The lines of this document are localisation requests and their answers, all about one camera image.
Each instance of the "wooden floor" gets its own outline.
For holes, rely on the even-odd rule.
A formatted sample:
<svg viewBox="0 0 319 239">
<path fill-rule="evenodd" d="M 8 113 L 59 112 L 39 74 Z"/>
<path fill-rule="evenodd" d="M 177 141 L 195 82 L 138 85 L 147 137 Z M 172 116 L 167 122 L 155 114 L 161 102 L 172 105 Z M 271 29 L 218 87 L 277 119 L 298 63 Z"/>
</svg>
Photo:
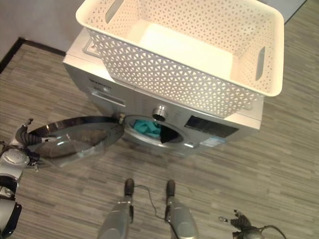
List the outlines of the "wooden floor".
<svg viewBox="0 0 319 239">
<path fill-rule="evenodd" d="M 229 239 L 233 228 L 218 221 L 233 209 L 258 227 L 273 224 L 289 239 L 319 238 L 319 1 L 308 0 L 286 24 L 284 86 L 267 98 L 261 131 L 209 152 L 178 159 L 125 148 L 58 170 L 26 170 L 16 200 L 23 211 L 15 238 L 94 239 L 107 212 L 133 177 L 150 187 L 164 214 L 167 179 L 187 204 L 202 239 Z M 83 115 L 98 115 L 77 90 L 62 57 L 27 45 L 0 75 L 0 140 L 32 117 L 31 129 Z M 147 193 L 136 189 L 131 239 L 167 239 Z M 280 239 L 269 230 L 267 239 Z"/>
</svg>

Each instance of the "white plastic basket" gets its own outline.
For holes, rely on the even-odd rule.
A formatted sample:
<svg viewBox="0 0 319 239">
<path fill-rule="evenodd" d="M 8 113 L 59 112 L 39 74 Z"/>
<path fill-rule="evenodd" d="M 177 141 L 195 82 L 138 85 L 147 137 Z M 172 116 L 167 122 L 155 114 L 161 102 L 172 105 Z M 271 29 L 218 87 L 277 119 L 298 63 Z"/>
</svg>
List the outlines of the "white plastic basket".
<svg viewBox="0 0 319 239">
<path fill-rule="evenodd" d="M 282 15 L 257 0 L 86 0 L 110 75 L 219 117 L 281 92 Z"/>
</svg>

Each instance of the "washing machine door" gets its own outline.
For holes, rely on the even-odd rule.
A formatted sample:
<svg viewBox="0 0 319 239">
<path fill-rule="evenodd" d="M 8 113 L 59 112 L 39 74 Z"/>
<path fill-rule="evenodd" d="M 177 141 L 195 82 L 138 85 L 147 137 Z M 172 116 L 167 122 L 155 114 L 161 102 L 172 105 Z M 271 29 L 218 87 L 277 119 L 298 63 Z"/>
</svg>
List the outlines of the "washing machine door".
<svg viewBox="0 0 319 239">
<path fill-rule="evenodd" d="M 63 167 L 82 158 L 104 153 L 106 147 L 122 137 L 124 128 L 114 118 L 88 116 L 50 123 L 30 133 L 57 139 L 29 147 L 41 157 L 38 166 Z"/>
</svg>

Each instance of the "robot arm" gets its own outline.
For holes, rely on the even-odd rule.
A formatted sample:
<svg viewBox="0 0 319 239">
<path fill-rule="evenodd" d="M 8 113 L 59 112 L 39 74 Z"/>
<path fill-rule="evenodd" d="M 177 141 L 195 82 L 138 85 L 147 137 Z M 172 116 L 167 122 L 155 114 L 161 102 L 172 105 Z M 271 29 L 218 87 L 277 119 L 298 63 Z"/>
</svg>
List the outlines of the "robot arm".
<svg viewBox="0 0 319 239">
<path fill-rule="evenodd" d="M 5 144 L 0 153 L 0 239 L 12 235 L 15 230 L 22 206 L 15 202 L 15 193 L 23 170 L 36 166 L 39 155 L 27 149 L 28 146 L 51 138 L 41 138 L 27 133 L 29 119 L 13 134 L 9 144 Z"/>
</svg>

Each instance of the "baseboard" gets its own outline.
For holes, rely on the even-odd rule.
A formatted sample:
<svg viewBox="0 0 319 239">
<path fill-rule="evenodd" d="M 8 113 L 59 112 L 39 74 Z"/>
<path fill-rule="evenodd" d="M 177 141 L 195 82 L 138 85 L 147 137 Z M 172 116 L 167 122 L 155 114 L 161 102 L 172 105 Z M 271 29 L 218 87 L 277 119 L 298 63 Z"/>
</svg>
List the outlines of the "baseboard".
<svg viewBox="0 0 319 239">
<path fill-rule="evenodd" d="M 7 64 L 10 62 L 10 60 L 15 55 L 15 53 L 20 49 L 22 44 L 24 44 L 24 42 L 25 42 L 25 39 L 21 37 L 19 37 L 17 41 L 15 41 L 15 43 L 7 52 L 7 54 L 4 56 L 4 58 L 0 61 L 0 73 L 5 69 Z"/>
<path fill-rule="evenodd" d="M 20 49 L 20 47 L 23 44 L 26 44 L 26 45 L 29 45 L 29 46 L 33 46 L 33 47 L 36 47 L 36 48 L 39 48 L 39 49 L 42 49 L 42 50 L 45 50 L 45 51 L 49 51 L 49 52 L 55 53 L 55 54 L 60 55 L 60 56 L 65 56 L 65 52 L 64 51 L 61 51 L 61 50 L 55 49 L 53 47 L 46 46 L 46 45 L 43 45 L 41 43 L 37 43 L 37 42 L 26 40 L 26 39 L 24 39 L 22 37 L 19 37 L 17 39 L 17 41 L 15 41 L 13 46 L 10 48 L 8 53 L 0 61 L 0 73 L 5 69 L 7 64 L 12 59 L 12 57 L 15 55 L 15 53 Z"/>
</svg>

